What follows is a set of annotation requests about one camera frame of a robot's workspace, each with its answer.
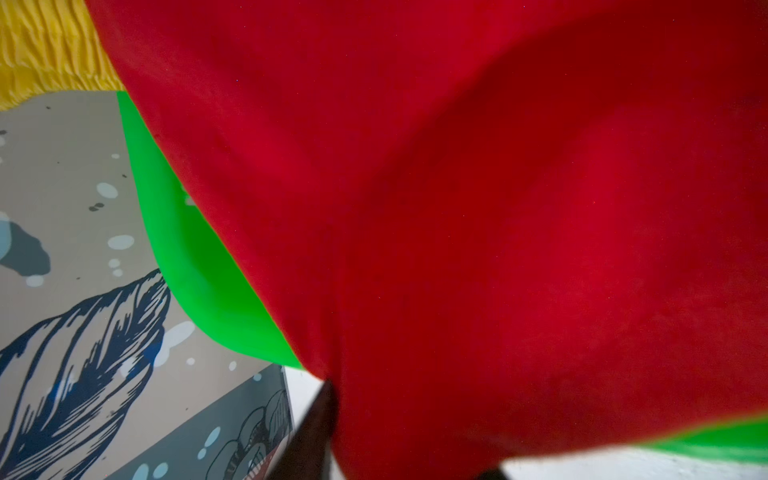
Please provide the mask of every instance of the blue paint splatter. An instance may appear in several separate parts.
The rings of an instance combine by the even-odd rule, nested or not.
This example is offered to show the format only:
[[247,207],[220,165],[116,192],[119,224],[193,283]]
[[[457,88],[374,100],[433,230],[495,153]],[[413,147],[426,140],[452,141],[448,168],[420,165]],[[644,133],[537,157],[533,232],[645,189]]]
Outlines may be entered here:
[[168,464],[163,462],[154,468],[152,478],[162,478],[166,473],[168,473]]
[[139,468],[136,468],[136,473],[134,473],[133,480],[147,480],[147,476],[149,475],[149,465],[146,463],[142,463],[139,465]]
[[216,427],[209,435],[208,438],[205,441],[205,446],[210,447],[214,444],[216,439],[219,438],[219,434],[221,433],[221,427]]

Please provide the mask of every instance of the yellow fabric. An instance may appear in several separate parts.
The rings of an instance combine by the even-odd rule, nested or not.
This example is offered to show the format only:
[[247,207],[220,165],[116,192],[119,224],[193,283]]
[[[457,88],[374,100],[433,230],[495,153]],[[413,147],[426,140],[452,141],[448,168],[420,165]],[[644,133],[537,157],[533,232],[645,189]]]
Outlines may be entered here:
[[0,0],[0,111],[60,90],[124,90],[84,0]]

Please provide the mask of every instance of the painted wall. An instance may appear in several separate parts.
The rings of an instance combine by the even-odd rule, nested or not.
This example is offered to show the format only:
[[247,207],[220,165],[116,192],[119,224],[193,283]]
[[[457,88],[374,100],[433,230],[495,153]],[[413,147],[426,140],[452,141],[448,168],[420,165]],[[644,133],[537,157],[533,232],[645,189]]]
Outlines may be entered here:
[[0,112],[0,212],[0,478],[257,478],[290,430],[283,371],[173,298],[114,93]]

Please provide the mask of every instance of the green fabric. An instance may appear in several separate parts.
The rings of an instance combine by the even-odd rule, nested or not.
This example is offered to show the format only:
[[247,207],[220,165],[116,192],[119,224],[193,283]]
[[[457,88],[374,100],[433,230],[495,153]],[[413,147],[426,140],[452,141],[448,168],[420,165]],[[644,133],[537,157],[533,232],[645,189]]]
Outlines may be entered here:
[[710,460],[768,463],[768,418],[713,426],[648,446]]
[[118,92],[141,216],[157,265],[195,324],[235,352],[301,367],[232,256],[182,189],[131,99]]

